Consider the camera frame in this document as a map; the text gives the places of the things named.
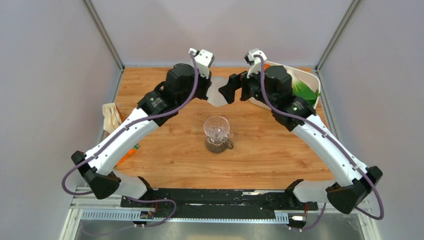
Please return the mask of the white paper coffee filter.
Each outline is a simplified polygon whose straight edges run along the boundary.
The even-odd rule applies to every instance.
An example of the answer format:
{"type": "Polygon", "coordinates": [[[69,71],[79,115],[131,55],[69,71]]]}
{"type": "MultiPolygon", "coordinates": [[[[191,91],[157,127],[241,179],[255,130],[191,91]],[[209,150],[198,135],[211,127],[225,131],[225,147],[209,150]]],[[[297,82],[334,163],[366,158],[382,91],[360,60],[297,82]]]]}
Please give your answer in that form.
{"type": "Polygon", "coordinates": [[[222,76],[212,76],[211,85],[207,90],[207,102],[214,107],[222,107],[228,104],[225,97],[219,92],[219,88],[225,86],[228,79],[222,76]]]}

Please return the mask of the clear glass dripper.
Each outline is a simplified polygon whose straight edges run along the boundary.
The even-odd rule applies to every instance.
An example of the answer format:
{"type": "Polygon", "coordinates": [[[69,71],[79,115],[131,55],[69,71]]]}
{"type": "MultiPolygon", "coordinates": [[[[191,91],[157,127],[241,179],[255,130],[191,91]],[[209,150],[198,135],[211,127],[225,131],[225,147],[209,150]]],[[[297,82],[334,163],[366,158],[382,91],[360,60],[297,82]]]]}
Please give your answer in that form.
{"type": "Polygon", "coordinates": [[[228,120],[223,116],[211,116],[203,125],[206,141],[219,146],[234,136],[228,120]]]}

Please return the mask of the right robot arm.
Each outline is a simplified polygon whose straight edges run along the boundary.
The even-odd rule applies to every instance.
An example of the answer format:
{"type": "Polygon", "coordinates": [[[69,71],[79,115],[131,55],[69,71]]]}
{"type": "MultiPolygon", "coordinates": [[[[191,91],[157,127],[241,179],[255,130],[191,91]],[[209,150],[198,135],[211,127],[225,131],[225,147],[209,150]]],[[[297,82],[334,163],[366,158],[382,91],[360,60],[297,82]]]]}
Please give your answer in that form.
{"type": "Polygon", "coordinates": [[[331,171],[334,179],[330,181],[294,182],[292,191],[285,195],[289,208],[322,202],[350,214],[370,193],[377,192],[382,171],[351,154],[317,114],[320,82],[313,74],[282,64],[253,66],[230,75],[217,90],[228,104],[234,102],[236,91],[240,90],[241,101],[254,99],[268,106],[274,119],[303,140],[331,171]]]}

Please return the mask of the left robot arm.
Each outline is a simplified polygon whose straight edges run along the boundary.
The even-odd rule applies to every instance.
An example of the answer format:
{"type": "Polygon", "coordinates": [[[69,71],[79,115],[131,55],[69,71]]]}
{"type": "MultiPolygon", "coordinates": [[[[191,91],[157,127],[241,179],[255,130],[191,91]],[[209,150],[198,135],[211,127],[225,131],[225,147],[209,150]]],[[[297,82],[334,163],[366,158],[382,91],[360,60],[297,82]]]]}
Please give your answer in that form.
{"type": "Polygon", "coordinates": [[[74,170],[90,187],[90,193],[101,200],[113,194],[132,197],[140,207],[153,201],[153,193],[140,177],[118,173],[114,168],[122,157],[145,136],[176,116],[192,99],[207,100],[211,86],[208,65],[195,67],[178,63],[168,70],[164,81],[145,94],[123,123],[92,149],[75,151],[71,160],[74,170]]]}

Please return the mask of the glass coffee server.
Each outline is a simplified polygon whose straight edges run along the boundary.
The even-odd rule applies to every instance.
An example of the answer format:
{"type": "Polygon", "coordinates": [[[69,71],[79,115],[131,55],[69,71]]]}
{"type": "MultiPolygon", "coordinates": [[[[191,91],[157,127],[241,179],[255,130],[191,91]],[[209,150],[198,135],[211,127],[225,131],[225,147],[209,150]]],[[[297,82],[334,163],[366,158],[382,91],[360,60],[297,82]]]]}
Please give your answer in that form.
{"type": "Polygon", "coordinates": [[[226,150],[232,150],[234,148],[234,143],[230,140],[230,138],[232,137],[232,133],[229,133],[219,138],[213,138],[207,135],[204,145],[206,149],[211,153],[220,154],[226,150]]]}

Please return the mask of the green toy bok choy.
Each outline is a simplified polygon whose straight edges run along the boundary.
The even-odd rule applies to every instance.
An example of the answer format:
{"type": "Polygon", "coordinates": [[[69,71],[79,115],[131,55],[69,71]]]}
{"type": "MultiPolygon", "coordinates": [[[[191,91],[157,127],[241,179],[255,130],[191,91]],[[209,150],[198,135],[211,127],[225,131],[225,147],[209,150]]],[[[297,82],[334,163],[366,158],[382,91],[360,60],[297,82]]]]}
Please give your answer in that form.
{"type": "Polygon", "coordinates": [[[312,107],[318,96],[321,96],[321,92],[317,93],[312,91],[305,83],[299,80],[291,69],[286,69],[287,73],[291,76],[291,86],[293,93],[297,97],[305,99],[312,107]]]}

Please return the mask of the white vegetable tray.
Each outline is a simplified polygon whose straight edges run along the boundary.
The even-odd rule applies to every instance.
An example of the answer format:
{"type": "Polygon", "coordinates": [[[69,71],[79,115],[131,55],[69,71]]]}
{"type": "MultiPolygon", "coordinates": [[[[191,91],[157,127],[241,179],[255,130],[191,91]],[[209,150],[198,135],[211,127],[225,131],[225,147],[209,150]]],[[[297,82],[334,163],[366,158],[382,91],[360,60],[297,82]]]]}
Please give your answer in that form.
{"type": "MultiPolygon", "coordinates": [[[[319,94],[321,94],[321,81],[319,80],[319,78],[311,73],[311,68],[309,67],[300,67],[300,68],[296,68],[296,67],[291,67],[288,65],[284,65],[284,64],[280,64],[280,63],[276,63],[276,62],[272,62],[272,61],[266,61],[265,62],[265,66],[269,67],[269,66],[284,66],[287,70],[292,70],[292,72],[294,73],[294,75],[300,80],[302,81],[305,85],[307,85],[313,92],[317,92],[319,94]]],[[[264,103],[254,99],[253,97],[249,98],[248,101],[256,106],[259,106],[261,108],[267,109],[267,110],[271,110],[268,106],[266,106],[264,103]]],[[[317,96],[314,104],[312,105],[313,108],[316,110],[317,106],[319,107],[320,103],[320,96],[317,96]]]]}

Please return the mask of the stack of paper filters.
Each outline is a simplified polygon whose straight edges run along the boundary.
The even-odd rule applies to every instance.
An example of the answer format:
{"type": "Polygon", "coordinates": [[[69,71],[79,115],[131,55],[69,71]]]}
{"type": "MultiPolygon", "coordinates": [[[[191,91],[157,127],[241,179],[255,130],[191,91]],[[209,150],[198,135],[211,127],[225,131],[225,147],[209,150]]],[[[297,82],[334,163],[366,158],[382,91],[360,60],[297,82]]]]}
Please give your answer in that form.
{"type": "Polygon", "coordinates": [[[123,116],[115,102],[102,105],[103,130],[111,134],[123,123],[123,116]]]}

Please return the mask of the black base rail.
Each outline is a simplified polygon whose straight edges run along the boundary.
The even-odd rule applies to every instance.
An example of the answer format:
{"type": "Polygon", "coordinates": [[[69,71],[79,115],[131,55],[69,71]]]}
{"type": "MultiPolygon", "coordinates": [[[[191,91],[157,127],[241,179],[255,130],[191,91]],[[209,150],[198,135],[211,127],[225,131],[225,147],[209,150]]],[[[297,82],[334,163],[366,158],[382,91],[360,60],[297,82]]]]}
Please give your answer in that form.
{"type": "Polygon", "coordinates": [[[155,216],[188,219],[265,220],[275,211],[316,211],[315,202],[303,203],[285,190],[158,188],[149,190],[142,203],[123,197],[123,208],[149,208],[155,216]]]}

